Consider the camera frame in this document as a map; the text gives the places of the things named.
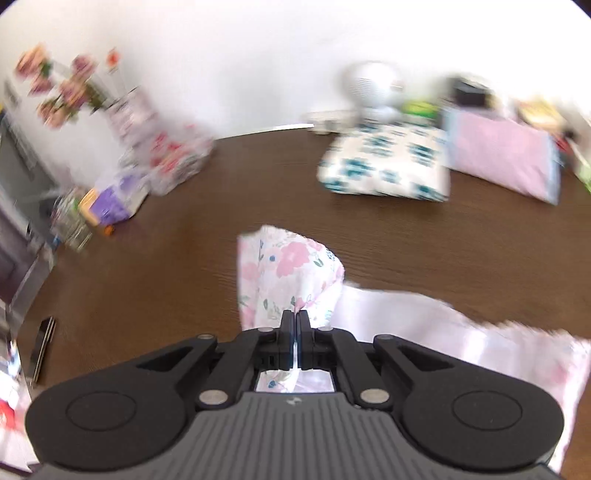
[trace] pink pillow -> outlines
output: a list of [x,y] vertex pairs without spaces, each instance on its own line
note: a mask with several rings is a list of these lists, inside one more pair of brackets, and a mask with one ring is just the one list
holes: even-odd
[[449,167],[556,205],[558,148],[542,131],[461,109],[444,114]]

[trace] green object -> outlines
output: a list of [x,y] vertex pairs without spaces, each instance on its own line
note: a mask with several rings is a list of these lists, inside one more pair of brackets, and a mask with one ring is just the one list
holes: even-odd
[[415,115],[433,120],[437,118],[438,111],[439,108],[432,103],[420,102],[418,100],[407,102],[402,106],[402,112],[407,115]]

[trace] metal screw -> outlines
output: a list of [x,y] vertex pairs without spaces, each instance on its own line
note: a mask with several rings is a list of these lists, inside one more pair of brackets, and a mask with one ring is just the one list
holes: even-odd
[[222,390],[206,390],[199,395],[199,401],[205,405],[221,405],[228,400],[228,394]]
[[384,403],[390,398],[390,394],[381,388],[368,388],[363,390],[360,395],[365,403]]

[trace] wood grain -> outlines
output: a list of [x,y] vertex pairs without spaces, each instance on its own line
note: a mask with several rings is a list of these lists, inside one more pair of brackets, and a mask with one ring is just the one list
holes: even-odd
[[[199,333],[233,338],[236,237],[266,223],[327,245],[362,287],[591,338],[591,195],[571,174],[556,207],[457,173],[447,203],[338,195],[316,180],[331,141],[307,131],[221,140],[199,175],[149,197],[113,237],[95,235],[81,254],[62,248],[18,336],[26,363],[41,320],[58,318],[41,386]],[[590,452],[587,392],[565,478],[587,478]]]

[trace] artificial flower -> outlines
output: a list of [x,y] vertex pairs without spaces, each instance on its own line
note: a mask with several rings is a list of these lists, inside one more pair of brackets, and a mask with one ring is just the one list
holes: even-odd
[[78,55],[72,61],[74,78],[81,82],[87,81],[96,71],[96,62],[89,55]]
[[107,55],[107,67],[109,70],[113,71],[119,65],[119,60],[121,59],[119,52],[114,48],[109,50],[109,54]]
[[66,123],[70,114],[64,107],[53,109],[45,124],[51,128],[60,128]]
[[41,66],[46,64],[47,60],[47,52],[43,45],[39,44],[22,54],[15,73],[21,78],[32,77],[40,72]]
[[43,120],[43,123],[47,122],[47,119],[49,118],[49,116],[51,115],[51,112],[53,111],[55,105],[56,105],[57,99],[50,99],[50,100],[46,100],[43,103],[40,103],[39,106],[37,107],[37,114],[41,117],[41,120]]
[[29,95],[39,95],[40,93],[47,93],[53,90],[53,82],[51,79],[44,77],[42,74],[39,74],[33,80],[31,84],[31,90],[29,91]]
[[64,103],[73,109],[79,109],[88,101],[86,85],[75,78],[64,80],[60,85],[60,92]]

